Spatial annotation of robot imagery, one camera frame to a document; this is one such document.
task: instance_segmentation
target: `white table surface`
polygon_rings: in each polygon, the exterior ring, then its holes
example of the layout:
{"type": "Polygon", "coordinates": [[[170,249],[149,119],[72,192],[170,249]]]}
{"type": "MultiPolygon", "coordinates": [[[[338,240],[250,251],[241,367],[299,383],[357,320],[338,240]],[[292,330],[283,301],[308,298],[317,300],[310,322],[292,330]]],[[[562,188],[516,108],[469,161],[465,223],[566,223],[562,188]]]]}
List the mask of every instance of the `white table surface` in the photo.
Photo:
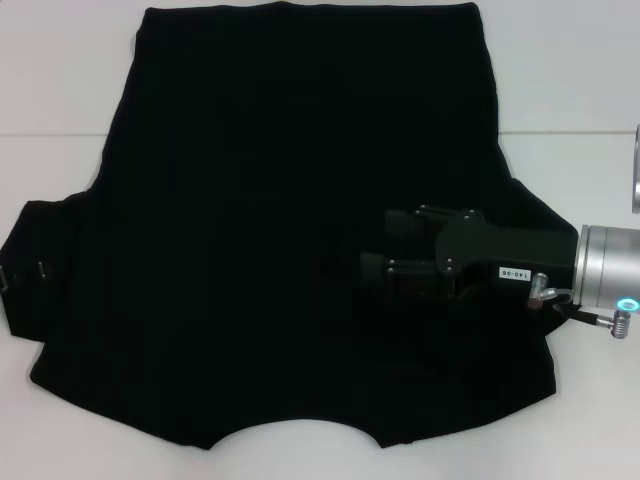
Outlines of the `white table surface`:
{"type": "MultiPolygon", "coordinates": [[[[478,3],[514,175],[576,227],[640,228],[630,213],[640,4],[478,3]]],[[[0,0],[0,242],[25,201],[91,183],[144,8],[205,4],[0,0]]],[[[201,451],[34,386],[40,345],[0,318],[0,479],[640,478],[640,326],[620,342],[570,322],[548,340],[558,394],[486,427],[381,450],[357,430],[295,421],[201,451]]]]}

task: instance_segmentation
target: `black fabric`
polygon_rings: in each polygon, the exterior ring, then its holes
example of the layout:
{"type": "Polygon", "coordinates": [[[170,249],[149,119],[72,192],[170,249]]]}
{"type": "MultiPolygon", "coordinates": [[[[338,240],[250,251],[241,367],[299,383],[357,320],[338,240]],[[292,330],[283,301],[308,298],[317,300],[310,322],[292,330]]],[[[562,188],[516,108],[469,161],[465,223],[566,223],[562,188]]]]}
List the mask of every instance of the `black fabric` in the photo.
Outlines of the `black fabric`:
{"type": "Polygon", "coordinates": [[[45,342],[32,380],[203,448],[299,418],[388,446],[553,394],[559,316],[358,288],[386,208],[575,234],[511,178],[497,110],[474,4],[147,10],[95,184],[29,203],[0,252],[50,269],[3,296],[45,342]]]}

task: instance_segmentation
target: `silver cylinder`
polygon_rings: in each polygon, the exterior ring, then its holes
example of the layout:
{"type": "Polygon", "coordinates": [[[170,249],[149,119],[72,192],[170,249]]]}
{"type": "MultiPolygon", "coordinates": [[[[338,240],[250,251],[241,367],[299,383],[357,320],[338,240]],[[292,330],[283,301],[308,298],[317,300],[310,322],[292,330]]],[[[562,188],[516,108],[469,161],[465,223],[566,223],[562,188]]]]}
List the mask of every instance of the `silver cylinder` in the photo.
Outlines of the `silver cylinder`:
{"type": "Polygon", "coordinates": [[[633,195],[631,197],[631,211],[640,213],[640,125],[636,128],[636,147],[633,152],[633,195]]]}
{"type": "Polygon", "coordinates": [[[544,304],[542,296],[548,284],[549,277],[547,277],[544,273],[536,273],[533,276],[533,279],[531,280],[529,301],[527,302],[529,308],[531,308],[532,310],[540,310],[542,308],[542,305],[544,304]]]}
{"type": "Polygon", "coordinates": [[[622,340],[627,337],[629,333],[629,323],[631,322],[631,314],[629,312],[621,312],[616,310],[613,314],[613,327],[611,328],[611,335],[613,338],[622,340]]]}
{"type": "Polygon", "coordinates": [[[583,226],[576,253],[574,303],[640,309],[640,230],[583,226]]]}

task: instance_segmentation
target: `blue led light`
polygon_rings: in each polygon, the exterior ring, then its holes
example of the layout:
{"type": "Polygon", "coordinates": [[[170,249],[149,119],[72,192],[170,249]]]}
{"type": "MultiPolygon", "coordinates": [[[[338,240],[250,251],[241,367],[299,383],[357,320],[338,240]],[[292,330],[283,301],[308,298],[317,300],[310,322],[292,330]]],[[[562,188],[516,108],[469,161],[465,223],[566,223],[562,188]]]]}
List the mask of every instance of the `blue led light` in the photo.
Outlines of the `blue led light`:
{"type": "Polygon", "coordinates": [[[618,300],[618,308],[627,312],[635,312],[640,308],[640,303],[633,298],[622,298],[618,300]]]}

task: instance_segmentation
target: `black garment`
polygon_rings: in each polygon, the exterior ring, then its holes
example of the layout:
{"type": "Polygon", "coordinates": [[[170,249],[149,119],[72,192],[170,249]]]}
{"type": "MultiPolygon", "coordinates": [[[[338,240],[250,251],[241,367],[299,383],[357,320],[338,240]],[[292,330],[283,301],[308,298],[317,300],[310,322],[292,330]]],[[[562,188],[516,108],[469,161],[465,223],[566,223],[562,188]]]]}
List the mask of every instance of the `black garment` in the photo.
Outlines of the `black garment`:
{"type": "Polygon", "coordinates": [[[295,418],[388,446],[553,394],[558,324],[522,298],[385,315],[357,288],[386,208],[575,234],[497,124],[473,4],[148,10],[95,184],[29,203],[0,252],[31,378],[203,448],[295,418]]]}

